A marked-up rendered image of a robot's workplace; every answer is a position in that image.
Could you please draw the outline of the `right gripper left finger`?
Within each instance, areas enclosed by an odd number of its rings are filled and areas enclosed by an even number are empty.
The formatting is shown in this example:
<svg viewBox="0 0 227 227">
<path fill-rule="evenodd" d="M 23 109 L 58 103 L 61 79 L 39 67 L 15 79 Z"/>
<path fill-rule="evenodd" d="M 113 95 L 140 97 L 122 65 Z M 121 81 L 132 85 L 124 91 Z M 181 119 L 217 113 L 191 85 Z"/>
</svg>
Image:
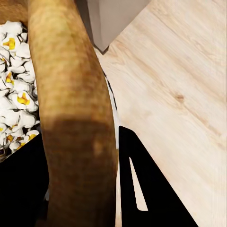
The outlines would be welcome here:
<svg viewBox="0 0 227 227">
<path fill-rule="evenodd" d="M 0 227 L 35 227 L 49 183 L 39 133 L 0 163 Z"/>
</svg>

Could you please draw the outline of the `popcorn bag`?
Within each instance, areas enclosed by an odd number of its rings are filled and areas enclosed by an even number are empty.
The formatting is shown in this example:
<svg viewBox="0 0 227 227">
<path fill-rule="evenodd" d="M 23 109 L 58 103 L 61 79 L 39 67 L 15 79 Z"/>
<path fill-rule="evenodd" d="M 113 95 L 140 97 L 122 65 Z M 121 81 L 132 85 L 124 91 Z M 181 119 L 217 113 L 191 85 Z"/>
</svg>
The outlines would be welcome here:
<svg viewBox="0 0 227 227">
<path fill-rule="evenodd" d="M 115 227 L 121 122 L 74 0 L 0 0 L 8 20 L 28 32 L 50 179 L 35 227 Z"/>
</svg>

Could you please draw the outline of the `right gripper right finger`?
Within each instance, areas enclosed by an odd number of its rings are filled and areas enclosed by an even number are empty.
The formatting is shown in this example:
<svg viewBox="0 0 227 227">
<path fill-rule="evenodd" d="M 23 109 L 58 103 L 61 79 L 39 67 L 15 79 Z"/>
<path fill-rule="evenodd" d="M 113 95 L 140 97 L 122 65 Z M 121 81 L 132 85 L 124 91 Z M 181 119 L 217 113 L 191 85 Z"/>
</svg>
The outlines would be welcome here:
<svg viewBox="0 0 227 227">
<path fill-rule="evenodd" d="M 122 227 L 199 227 L 133 130 L 119 126 Z M 137 208 L 135 169 L 148 211 Z"/>
</svg>

